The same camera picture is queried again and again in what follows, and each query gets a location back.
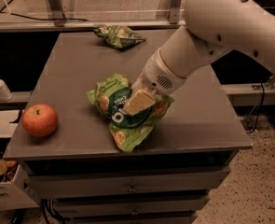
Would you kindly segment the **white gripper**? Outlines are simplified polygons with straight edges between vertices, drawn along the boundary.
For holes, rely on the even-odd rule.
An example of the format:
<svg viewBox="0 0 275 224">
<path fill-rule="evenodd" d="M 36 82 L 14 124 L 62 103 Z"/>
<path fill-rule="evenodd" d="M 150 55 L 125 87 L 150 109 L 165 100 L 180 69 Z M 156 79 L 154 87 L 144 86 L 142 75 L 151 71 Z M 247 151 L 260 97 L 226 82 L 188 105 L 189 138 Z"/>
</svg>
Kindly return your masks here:
<svg viewBox="0 0 275 224">
<path fill-rule="evenodd" d="M 170 95 L 186 82 L 185 78 L 175 75 L 163 62 L 158 49 L 146 62 L 141 75 L 131 86 L 134 93 L 124 105 L 123 110 L 134 116 L 155 103 L 154 95 Z"/>
</svg>

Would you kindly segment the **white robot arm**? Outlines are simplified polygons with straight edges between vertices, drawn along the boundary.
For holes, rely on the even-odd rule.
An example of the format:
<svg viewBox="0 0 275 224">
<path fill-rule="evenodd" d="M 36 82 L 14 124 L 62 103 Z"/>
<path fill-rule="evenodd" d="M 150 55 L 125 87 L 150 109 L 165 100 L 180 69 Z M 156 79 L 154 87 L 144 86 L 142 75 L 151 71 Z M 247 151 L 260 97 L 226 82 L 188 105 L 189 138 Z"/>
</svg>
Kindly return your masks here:
<svg viewBox="0 0 275 224">
<path fill-rule="evenodd" d="M 275 75 L 275 16 L 254 0 L 186 0 L 186 24 L 147 60 L 123 107 L 133 116 L 170 95 L 200 67 L 236 50 Z"/>
</svg>

